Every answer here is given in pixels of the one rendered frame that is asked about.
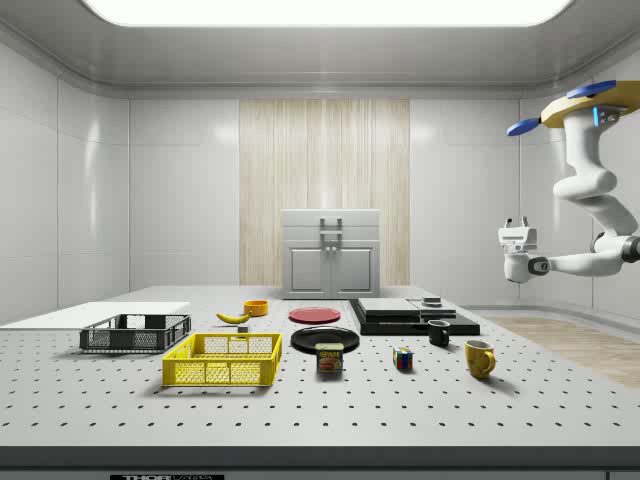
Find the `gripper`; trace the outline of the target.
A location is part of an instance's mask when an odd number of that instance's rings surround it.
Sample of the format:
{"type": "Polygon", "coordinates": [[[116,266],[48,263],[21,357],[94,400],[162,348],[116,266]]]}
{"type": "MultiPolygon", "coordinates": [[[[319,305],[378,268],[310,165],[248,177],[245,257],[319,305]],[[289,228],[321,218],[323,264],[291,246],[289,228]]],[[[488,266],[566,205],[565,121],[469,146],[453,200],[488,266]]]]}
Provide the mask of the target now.
{"type": "Polygon", "coordinates": [[[498,229],[498,238],[502,246],[536,246],[537,230],[529,226],[526,216],[522,216],[519,226],[512,226],[508,218],[503,227],[498,229]]]}

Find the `yellow mug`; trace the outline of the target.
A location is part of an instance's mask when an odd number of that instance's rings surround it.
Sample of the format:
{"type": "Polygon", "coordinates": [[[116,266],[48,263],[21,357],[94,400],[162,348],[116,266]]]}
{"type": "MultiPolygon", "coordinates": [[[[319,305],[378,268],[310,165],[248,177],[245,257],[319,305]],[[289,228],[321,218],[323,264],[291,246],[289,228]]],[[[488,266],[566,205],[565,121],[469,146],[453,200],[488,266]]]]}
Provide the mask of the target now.
{"type": "Polygon", "coordinates": [[[464,350],[470,374],[477,379],[487,379],[496,366],[494,347],[481,340],[467,340],[464,350]]]}

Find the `drone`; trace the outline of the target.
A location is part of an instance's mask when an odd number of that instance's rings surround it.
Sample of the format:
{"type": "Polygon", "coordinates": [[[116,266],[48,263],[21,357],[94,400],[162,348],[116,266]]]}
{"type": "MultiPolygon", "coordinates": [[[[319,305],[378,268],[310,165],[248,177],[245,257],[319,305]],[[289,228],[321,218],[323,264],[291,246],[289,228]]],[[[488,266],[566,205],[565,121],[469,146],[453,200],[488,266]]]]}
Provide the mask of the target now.
{"type": "Polygon", "coordinates": [[[522,120],[507,129],[508,136],[517,136],[535,129],[539,124],[548,128],[563,128],[564,118],[578,110],[591,111],[594,125],[603,126],[640,108],[640,81],[608,80],[578,87],[565,97],[551,102],[539,117],[522,120]]]}

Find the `black stove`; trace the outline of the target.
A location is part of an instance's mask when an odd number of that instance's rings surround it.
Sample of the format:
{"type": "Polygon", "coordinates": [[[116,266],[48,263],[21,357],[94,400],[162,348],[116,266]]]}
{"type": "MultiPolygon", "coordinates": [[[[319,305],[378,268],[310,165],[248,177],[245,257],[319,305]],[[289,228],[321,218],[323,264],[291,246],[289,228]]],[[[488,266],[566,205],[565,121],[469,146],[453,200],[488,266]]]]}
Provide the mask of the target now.
{"type": "Polygon", "coordinates": [[[429,307],[419,299],[360,298],[350,304],[362,335],[426,335],[429,320],[449,322],[451,335],[480,334],[480,325],[454,308],[429,307]]]}

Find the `white cabinet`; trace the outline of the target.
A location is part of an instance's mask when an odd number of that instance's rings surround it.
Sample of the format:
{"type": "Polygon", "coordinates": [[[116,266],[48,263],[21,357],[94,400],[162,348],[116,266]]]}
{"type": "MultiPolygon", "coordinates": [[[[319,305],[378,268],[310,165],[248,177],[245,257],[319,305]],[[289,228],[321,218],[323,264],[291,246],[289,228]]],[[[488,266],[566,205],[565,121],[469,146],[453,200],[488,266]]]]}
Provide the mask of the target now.
{"type": "Polygon", "coordinates": [[[283,297],[377,297],[379,225],[378,209],[283,209],[283,297]]]}

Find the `red plate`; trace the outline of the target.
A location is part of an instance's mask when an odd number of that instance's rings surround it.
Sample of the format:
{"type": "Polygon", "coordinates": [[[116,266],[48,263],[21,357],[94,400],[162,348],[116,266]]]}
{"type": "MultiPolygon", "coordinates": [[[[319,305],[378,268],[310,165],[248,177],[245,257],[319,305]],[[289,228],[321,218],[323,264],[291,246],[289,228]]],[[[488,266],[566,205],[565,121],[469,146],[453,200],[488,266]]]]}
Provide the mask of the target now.
{"type": "Polygon", "coordinates": [[[338,321],[341,314],[333,308],[302,307],[290,311],[288,318],[295,323],[320,325],[338,321]]]}

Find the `black plate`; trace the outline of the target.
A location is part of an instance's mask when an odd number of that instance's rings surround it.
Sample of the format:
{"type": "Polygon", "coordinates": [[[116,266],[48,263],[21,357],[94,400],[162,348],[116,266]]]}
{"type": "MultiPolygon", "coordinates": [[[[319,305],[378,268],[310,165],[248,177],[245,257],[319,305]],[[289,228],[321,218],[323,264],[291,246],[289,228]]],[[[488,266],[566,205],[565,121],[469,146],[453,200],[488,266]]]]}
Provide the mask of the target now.
{"type": "Polygon", "coordinates": [[[360,337],[352,330],[329,326],[304,328],[291,335],[291,345],[307,354],[314,354],[315,346],[320,343],[341,343],[348,353],[359,346],[360,337]]]}

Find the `flat-sided can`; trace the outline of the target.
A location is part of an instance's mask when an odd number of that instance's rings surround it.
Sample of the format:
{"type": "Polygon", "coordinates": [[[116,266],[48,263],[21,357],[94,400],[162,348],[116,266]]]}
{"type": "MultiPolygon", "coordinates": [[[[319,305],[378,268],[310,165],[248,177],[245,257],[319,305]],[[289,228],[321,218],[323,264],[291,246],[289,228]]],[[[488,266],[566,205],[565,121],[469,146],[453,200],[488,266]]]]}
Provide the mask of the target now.
{"type": "Polygon", "coordinates": [[[337,373],[343,371],[343,343],[317,343],[315,345],[317,371],[337,373]]]}

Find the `yellow basket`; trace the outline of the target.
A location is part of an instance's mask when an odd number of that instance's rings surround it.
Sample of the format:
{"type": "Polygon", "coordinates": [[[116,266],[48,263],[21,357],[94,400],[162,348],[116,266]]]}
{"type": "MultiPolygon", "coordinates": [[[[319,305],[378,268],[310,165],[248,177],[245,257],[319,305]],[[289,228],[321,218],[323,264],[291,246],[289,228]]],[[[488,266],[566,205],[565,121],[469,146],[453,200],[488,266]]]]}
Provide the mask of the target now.
{"type": "Polygon", "coordinates": [[[269,386],[282,344],[279,333],[195,333],[162,358],[162,384],[269,386]]]}

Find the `dark grey basket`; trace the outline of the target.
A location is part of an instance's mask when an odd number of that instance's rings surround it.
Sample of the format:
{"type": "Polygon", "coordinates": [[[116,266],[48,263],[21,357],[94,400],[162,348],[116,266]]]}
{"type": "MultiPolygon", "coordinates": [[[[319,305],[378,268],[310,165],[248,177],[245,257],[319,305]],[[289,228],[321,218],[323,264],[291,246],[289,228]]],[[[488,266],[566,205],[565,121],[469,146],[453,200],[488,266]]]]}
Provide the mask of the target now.
{"type": "Polygon", "coordinates": [[[190,330],[190,315],[119,314],[83,328],[80,348],[92,352],[163,352],[190,330]]]}

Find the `white board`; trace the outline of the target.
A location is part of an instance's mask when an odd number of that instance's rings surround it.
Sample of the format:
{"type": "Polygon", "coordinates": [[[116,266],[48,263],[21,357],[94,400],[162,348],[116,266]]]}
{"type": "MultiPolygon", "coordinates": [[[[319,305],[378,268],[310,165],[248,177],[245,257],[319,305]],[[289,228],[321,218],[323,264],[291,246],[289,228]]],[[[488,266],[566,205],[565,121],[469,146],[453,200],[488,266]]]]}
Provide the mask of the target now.
{"type": "Polygon", "coordinates": [[[78,330],[119,314],[173,314],[189,302],[89,302],[0,326],[0,329],[78,330]]]}

